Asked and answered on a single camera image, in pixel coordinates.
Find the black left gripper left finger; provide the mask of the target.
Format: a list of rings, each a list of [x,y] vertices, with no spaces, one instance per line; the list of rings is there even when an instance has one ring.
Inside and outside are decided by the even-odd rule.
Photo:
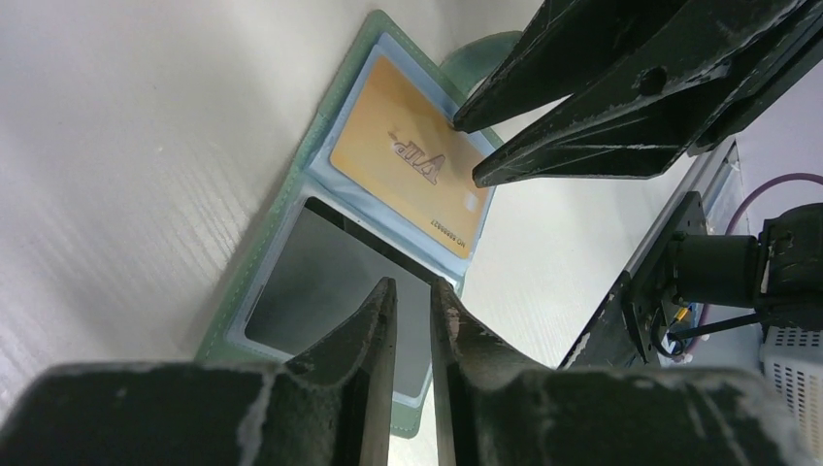
[[[1,427],[5,465],[383,465],[396,284],[286,362],[53,367]]]

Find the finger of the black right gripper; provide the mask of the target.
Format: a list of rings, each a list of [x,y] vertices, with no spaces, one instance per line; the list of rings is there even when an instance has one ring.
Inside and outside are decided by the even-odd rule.
[[[456,113],[474,132],[580,92],[645,43],[682,1],[544,1],[511,52]]]
[[[638,49],[473,171],[480,187],[535,178],[649,179],[743,130],[822,57],[818,1],[682,1]]]

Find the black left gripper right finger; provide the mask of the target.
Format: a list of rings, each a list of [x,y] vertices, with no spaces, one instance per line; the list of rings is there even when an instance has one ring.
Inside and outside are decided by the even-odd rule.
[[[443,465],[811,465],[759,377],[724,369],[554,370],[431,285]]]

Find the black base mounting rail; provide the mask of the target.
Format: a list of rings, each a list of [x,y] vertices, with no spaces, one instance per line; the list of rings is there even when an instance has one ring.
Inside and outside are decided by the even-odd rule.
[[[669,242],[686,234],[708,233],[710,204],[718,199],[738,161],[733,136],[696,157],[563,358],[562,369],[660,364],[651,324],[656,316],[672,317],[675,311]]]

